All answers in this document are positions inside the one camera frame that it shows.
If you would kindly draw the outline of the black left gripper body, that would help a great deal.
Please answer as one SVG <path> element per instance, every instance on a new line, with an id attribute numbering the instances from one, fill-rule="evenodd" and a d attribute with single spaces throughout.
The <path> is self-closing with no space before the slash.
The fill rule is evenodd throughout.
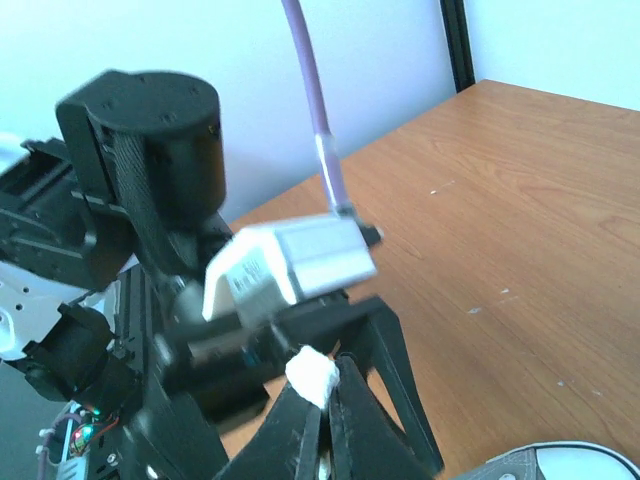
<path id="1" fill-rule="evenodd" d="M 141 391 L 120 434 L 122 479 L 210 479 L 226 463 L 220 437 L 256 418 L 313 321 L 348 304 L 343 290 L 241 326 L 236 314 L 212 322 L 170 321 L 152 281 L 140 266 L 119 276 L 119 333 L 132 343 L 129 366 Z"/>

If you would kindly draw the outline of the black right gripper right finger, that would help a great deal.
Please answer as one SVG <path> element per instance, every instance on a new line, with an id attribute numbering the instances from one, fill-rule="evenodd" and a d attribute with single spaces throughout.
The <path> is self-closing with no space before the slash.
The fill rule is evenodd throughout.
<path id="1" fill-rule="evenodd" d="M 400 441 L 352 358 L 336 359 L 340 380 L 329 403 L 333 479 L 430 479 Z"/>

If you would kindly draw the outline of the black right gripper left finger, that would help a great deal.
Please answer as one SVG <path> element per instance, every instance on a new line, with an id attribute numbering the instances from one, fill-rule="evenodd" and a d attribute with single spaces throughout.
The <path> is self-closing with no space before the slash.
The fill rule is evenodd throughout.
<path id="1" fill-rule="evenodd" d="M 227 480 L 315 479 L 321 409 L 286 384 L 249 443 L 217 474 Z"/>

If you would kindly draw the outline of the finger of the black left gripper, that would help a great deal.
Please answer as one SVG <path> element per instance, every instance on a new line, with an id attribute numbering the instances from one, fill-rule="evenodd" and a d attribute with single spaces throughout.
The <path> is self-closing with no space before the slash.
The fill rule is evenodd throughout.
<path id="1" fill-rule="evenodd" d="M 352 358 L 400 441 L 428 473 L 444 461 L 421 404 L 400 321 L 379 297 L 305 308 L 281 318 L 285 338 Z"/>

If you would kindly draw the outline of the white shoelace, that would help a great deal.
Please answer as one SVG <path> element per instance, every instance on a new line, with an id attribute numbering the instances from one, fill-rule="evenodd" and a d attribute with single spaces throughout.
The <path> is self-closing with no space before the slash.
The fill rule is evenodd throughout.
<path id="1" fill-rule="evenodd" d="M 293 390 L 310 405 L 295 479 L 330 479 L 331 448 L 324 444 L 322 429 L 333 390 L 340 381 L 339 369 L 328 356 L 305 345 L 286 364 L 285 374 Z"/>

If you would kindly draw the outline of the grey canvas sneaker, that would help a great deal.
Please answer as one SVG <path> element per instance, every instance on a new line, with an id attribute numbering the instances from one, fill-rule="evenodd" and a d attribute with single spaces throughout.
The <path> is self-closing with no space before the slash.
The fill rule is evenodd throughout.
<path id="1" fill-rule="evenodd" d="M 456 479 L 639 480 L 639 467 L 600 444 L 550 441 L 507 451 Z"/>

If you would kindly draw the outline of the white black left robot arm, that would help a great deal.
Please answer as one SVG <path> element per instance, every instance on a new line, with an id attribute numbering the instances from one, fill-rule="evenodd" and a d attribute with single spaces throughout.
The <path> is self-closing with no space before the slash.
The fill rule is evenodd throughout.
<path id="1" fill-rule="evenodd" d="M 444 461 L 396 313 L 347 290 L 382 236 L 348 203 L 231 231 L 206 81 L 108 70 L 1 176 L 1 358 L 89 422 L 87 479 L 432 479 Z"/>

